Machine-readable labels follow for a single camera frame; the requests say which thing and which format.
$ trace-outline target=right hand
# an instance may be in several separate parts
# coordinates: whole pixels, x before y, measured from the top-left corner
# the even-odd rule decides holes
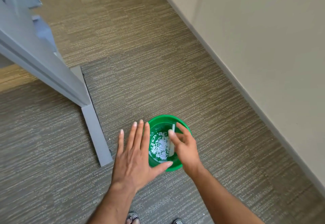
[[[185,173],[192,178],[197,170],[203,166],[196,147],[196,141],[189,130],[183,125],[177,122],[176,127],[178,127],[182,133],[176,133],[169,130],[168,136],[175,145],[175,152],[183,164]]]

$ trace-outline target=forearm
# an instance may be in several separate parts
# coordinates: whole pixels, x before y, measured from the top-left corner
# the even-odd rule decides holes
[[[124,224],[135,189],[122,184],[112,184],[87,224]]]
[[[230,194],[203,165],[190,177],[194,181],[214,223],[263,223],[243,203]]]

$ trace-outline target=wall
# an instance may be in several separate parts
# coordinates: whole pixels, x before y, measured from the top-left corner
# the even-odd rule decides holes
[[[186,1],[169,0],[324,193],[324,0]]]

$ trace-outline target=fingernail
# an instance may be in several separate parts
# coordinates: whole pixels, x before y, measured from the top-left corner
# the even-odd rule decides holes
[[[167,163],[167,166],[170,167],[171,165],[173,165],[173,162],[172,162],[172,161],[169,161],[169,162]]]

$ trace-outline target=green bowl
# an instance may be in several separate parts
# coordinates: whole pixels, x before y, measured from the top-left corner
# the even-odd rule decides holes
[[[165,147],[162,146],[159,148],[159,143],[157,143],[159,140],[167,141],[168,130],[172,129],[172,125],[176,124],[176,122],[182,124],[190,131],[184,121],[173,115],[158,115],[148,121],[150,125],[149,165],[151,167],[155,167],[166,161],[173,161],[173,165],[166,170],[170,172],[180,169],[183,166],[176,153],[173,156],[169,156],[168,149],[164,151],[162,148]],[[175,132],[182,133],[177,127],[175,127]]]

